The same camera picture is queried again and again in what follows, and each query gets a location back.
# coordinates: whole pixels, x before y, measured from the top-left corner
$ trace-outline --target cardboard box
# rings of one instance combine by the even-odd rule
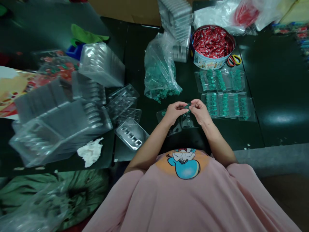
[[[95,11],[104,17],[130,23],[161,26],[157,0],[89,0]]]

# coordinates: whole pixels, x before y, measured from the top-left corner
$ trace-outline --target pink shirt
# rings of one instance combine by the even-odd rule
[[[83,230],[300,231],[252,167],[226,169],[195,149],[158,156],[149,170],[124,174]]]

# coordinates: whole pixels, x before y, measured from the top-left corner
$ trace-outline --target finger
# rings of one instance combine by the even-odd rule
[[[175,103],[173,103],[173,106],[175,107],[175,108],[177,108],[177,107],[179,107],[179,106],[186,106],[187,105],[187,103],[185,103],[185,102],[183,102],[183,101],[177,101],[177,102],[175,102]]]
[[[180,115],[187,113],[188,111],[189,111],[188,109],[182,109],[182,110],[178,110],[177,113],[179,113],[178,116],[180,116]]]
[[[193,107],[193,106],[189,106],[189,109],[191,110],[192,114],[196,114],[197,113],[197,108]]]
[[[194,99],[191,101],[191,105],[194,105],[195,107],[202,108],[205,106],[205,104],[200,99]]]

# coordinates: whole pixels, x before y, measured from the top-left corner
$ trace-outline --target gray floor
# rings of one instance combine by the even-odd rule
[[[309,143],[234,151],[239,163],[261,177],[298,173],[309,177]]]

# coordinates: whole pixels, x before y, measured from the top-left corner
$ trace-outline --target red scissor handle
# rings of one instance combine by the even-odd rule
[[[229,58],[228,58],[228,65],[229,65],[230,67],[234,67],[234,66],[236,65],[235,60],[234,60],[233,57],[231,57],[231,56],[229,56]]]

